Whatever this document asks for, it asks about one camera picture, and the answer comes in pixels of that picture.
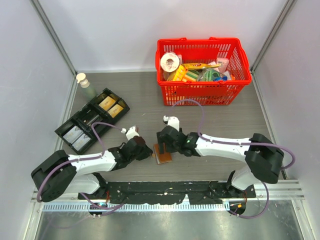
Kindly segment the brown leather card holder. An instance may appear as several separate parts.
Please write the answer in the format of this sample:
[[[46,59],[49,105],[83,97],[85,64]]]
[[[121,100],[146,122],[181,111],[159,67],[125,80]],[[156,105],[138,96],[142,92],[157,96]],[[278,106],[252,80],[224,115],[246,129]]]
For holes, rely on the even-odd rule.
[[[153,152],[158,165],[170,163],[172,161],[172,156],[169,152],[164,151],[164,153],[160,153],[160,148],[157,143],[153,145]]]

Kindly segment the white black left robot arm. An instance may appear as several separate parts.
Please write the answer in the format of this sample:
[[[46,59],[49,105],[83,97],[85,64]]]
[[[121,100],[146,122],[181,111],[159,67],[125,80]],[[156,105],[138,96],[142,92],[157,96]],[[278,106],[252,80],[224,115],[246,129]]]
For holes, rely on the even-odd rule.
[[[107,187],[98,172],[120,170],[152,154],[145,140],[137,135],[101,153],[72,155],[64,150],[55,151],[31,172],[38,190],[36,200],[48,203],[66,193],[83,193],[102,199]]]

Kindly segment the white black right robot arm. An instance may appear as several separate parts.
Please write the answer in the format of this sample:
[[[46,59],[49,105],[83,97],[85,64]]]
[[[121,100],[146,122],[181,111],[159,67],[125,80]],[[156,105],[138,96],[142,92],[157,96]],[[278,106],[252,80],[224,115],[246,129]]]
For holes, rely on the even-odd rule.
[[[236,198],[258,183],[277,184],[282,170],[284,153],[260,133],[251,138],[219,138],[197,132],[184,134],[181,129],[165,126],[157,132],[159,155],[180,153],[186,157],[222,157],[245,163],[240,170],[230,173],[224,189]]]

